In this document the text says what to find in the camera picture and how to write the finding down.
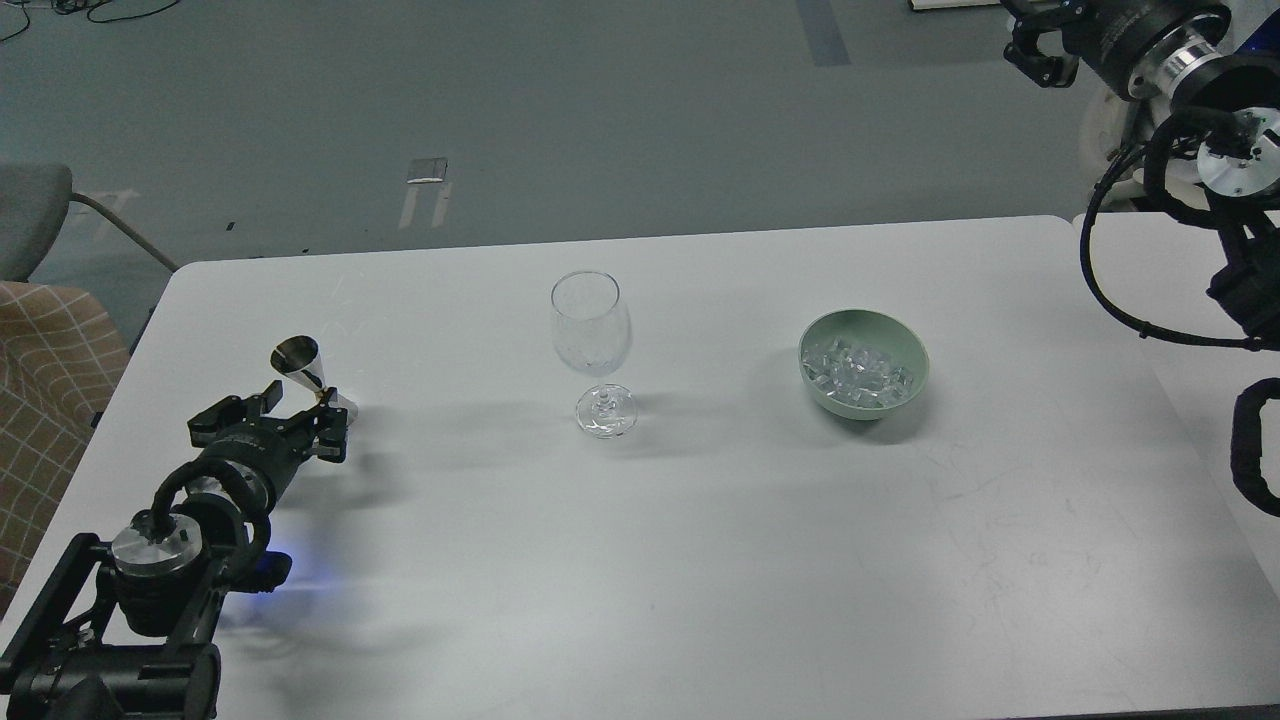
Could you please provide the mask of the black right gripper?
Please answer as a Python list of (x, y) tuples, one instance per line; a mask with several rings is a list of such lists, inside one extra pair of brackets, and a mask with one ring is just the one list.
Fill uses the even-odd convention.
[[(1001, 0), (1012, 26), (1004, 60), (1042, 88), (1070, 87), (1078, 56), (1125, 101), (1171, 97), (1221, 53), (1233, 14), (1221, 1)], [(1075, 55), (1050, 55), (1046, 35), (1075, 26)]]

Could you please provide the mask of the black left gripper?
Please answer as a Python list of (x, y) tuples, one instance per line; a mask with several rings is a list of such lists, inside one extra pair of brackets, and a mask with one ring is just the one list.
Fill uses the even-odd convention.
[(324, 462), (347, 460), (351, 411), (320, 404), (297, 413), (291, 423), (265, 418), (283, 398), (273, 380), (264, 391), (229, 395), (188, 420), (189, 443), (202, 460), (234, 468), (261, 501), (278, 501), (307, 457)]

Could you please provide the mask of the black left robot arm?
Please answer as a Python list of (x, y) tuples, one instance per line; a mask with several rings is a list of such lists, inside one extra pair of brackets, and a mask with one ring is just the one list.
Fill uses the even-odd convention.
[(68, 543), (3, 652), (9, 719), (212, 719), (229, 594), (274, 592), (292, 561), (271, 511), (310, 459), (343, 462), (355, 405), (335, 388), (288, 418), (280, 382), (188, 421), (179, 465), (113, 538)]

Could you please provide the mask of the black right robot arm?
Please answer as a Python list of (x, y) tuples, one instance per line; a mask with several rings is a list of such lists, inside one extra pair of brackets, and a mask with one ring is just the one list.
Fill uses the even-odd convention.
[[(1096, 182), (1080, 229), (1089, 292), (1143, 338), (1196, 347), (1277, 350), (1277, 18), (1262, 47), (1219, 44), (1233, 14), (1222, 1), (1006, 1), (1004, 58), (1046, 88), (1070, 86), (1089, 67), (1120, 100), (1164, 97), (1167, 115), (1148, 138), (1126, 141)], [(1143, 170), (1147, 201), (1181, 225), (1212, 231), (1225, 265), (1207, 295), (1243, 332), (1239, 340), (1172, 331), (1120, 309), (1103, 292), (1092, 231), (1111, 188)]]

